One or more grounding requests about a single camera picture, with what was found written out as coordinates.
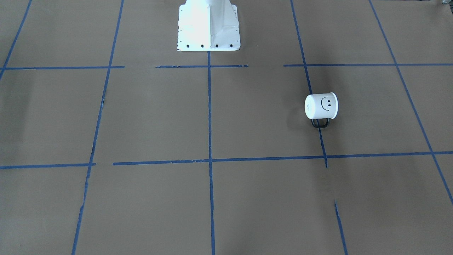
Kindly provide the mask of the white smiley face mug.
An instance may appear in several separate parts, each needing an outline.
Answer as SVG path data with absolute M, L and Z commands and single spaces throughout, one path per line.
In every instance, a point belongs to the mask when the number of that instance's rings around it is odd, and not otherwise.
M 329 126 L 330 120 L 338 115 L 339 103 L 335 93 L 310 94 L 304 103 L 305 114 L 311 120 L 312 126 L 316 129 L 323 129 Z M 324 125 L 316 123 L 318 119 L 326 119 Z

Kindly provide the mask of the white pedestal column with base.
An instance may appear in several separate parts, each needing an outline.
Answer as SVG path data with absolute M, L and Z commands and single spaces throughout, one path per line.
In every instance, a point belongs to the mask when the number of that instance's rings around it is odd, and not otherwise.
M 178 9 L 178 51 L 238 51 L 238 9 L 229 0 L 187 0 Z

